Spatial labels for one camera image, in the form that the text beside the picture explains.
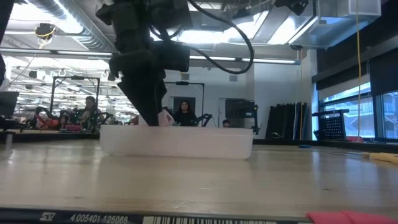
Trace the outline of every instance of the metal rack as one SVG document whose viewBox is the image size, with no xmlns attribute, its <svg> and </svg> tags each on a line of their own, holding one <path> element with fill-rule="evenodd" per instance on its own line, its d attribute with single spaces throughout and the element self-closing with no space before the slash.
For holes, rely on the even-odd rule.
<svg viewBox="0 0 398 224">
<path fill-rule="evenodd" d="M 349 110 L 333 110 L 312 114 L 312 116 L 318 116 L 319 130 L 315 131 L 318 140 L 346 140 L 344 113 L 349 113 Z"/>
</svg>

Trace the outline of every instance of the black hair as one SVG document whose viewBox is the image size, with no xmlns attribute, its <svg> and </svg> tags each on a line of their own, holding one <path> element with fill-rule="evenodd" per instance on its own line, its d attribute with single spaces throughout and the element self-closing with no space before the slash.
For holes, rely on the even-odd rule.
<svg viewBox="0 0 398 224">
<path fill-rule="evenodd" d="M 188 113 L 193 113 L 191 104 L 187 100 L 181 101 L 180 107 L 178 108 L 178 112 L 182 112 L 182 110 L 181 110 L 182 103 L 186 103 L 188 105 L 188 109 L 187 109 Z"/>
<path fill-rule="evenodd" d="M 93 96 L 87 96 L 86 100 L 90 100 L 91 102 L 95 103 L 95 98 Z"/>
</svg>

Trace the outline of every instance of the wooden table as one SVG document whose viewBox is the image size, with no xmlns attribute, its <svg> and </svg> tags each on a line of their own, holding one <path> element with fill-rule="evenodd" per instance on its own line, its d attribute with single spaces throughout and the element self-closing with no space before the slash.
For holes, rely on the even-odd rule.
<svg viewBox="0 0 398 224">
<path fill-rule="evenodd" d="M 2 207 L 282 217 L 355 210 L 398 219 L 398 166 L 346 150 L 254 146 L 248 160 L 234 161 L 108 156 L 95 140 L 13 148 L 0 160 Z"/>
</svg>

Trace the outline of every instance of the person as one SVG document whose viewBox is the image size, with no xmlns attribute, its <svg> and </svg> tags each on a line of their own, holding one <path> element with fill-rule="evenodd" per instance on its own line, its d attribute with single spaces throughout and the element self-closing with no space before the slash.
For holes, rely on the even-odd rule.
<svg viewBox="0 0 398 224">
<path fill-rule="evenodd" d="M 90 119 L 91 115 L 94 113 L 94 108 L 95 108 L 95 98 L 92 96 L 87 96 L 85 111 L 80 116 L 80 124 L 82 127 L 90 128 L 92 126 L 89 119 Z M 97 109 L 97 114 L 101 114 L 100 109 Z M 99 118 L 102 121 L 105 119 L 102 114 L 99 116 Z"/>
<path fill-rule="evenodd" d="M 196 118 L 189 102 L 185 100 L 181 102 L 180 108 L 174 114 L 174 121 L 181 126 L 194 126 L 193 120 Z"/>
<path fill-rule="evenodd" d="M 229 128 L 229 121 L 228 121 L 227 119 L 225 119 L 225 120 L 223 121 L 223 127 L 224 127 L 224 128 Z"/>
<path fill-rule="evenodd" d="M 116 118 L 114 117 L 113 114 L 111 114 L 111 115 L 109 116 L 109 124 L 117 124 Z"/>
</svg>

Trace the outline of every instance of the white wall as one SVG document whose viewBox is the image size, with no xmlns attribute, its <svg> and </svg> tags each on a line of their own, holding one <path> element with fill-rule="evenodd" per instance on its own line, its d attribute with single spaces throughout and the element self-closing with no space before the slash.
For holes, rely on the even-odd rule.
<svg viewBox="0 0 398 224">
<path fill-rule="evenodd" d="M 205 84 L 204 113 L 212 114 L 215 123 L 218 119 L 218 104 L 220 98 L 245 98 L 246 97 L 246 76 L 238 76 L 238 82 L 230 82 L 229 74 L 218 68 L 190 68 L 190 83 Z M 181 81 L 180 72 L 166 71 L 165 82 Z M 170 97 L 186 96 L 196 98 L 196 115 L 201 115 L 201 91 L 200 85 L 176 86 L 166 84 L 167 94 L 163 97 L 162 104 L 168 105 Z M 208 127 L 214 127 L 214 122 L 209 121 Z"/>
<path fill-rule="evenodd" d="M 311 110 L 313 112 L 317 111 L 318 98 L 316 92 L 314 92 L 315 85 L 311 81 L 311 77 L 317 73 L 316 56 L 316 50 L 309 50 L 302 62 L 302 88 L 300 66 L 263 63 L 254 64 L 247 74 L 239 75 L 238 82 L 230 82 L 229 74 L 218 68 L 212 68 L 211 70 L 207 68 L 191 68 L 189 71 L 189 82 L 205 84 L 204 113 L 212 114 L 216 123 L 220 98 L 255 100 L 259 106 L 258 122 L 261 128 L 257 138 L 264 138 L 271 106 L 275 106 L 278 103 L 294 103 L 297 97 L 297 101 L 308 103 L 308 111 L 306 111 L 308 118 L 311 118 Z M 179 72 L 166 71 L 166 73 L 165 81 L 181 81 Z M 163 105 L 169 104 L 171 96 L 195 97 L 195 113 L 197 116 L 201 115 L 201 86 L 197 86 L 197 88 L 193 85 L 175 86 L 169 84 L 166 86 L 168 92 L 162 100 Z M 308 128 L 305 132 L 305 139 L 311 139 L 312 123 L 313 119 L 307 119 Z M 250 119 L 245 125 L 250 127 L 253 125 L 253 121 Z M 208 126 L 213 127 L 214 123 L 210 121 Z"/>
<path fill-rule="evenodd" d="M 264 138 L 267 131 L 271 106 L 279 103 L 308 103 L 307 129 L 304 139 L 312 138 L 312 110 L 317 111 L 318 97 L 311 77 L 317 73 L 317 52 L 309 50 L 302 65 L 255 64 L 254 65 L 254 100 L 259 106 L 258 122 L 260 133 L 257 138 Z"/>
<path fill-rule="evenodd" d="M 259 106 L 258 138 L 264 138 L 266 134 L 271 106 L 295 102 L 296 88 L 300 84 L 297 76 L 298 67 L 298 65 L 255 64 L 254 101 Z"/>
</svg>

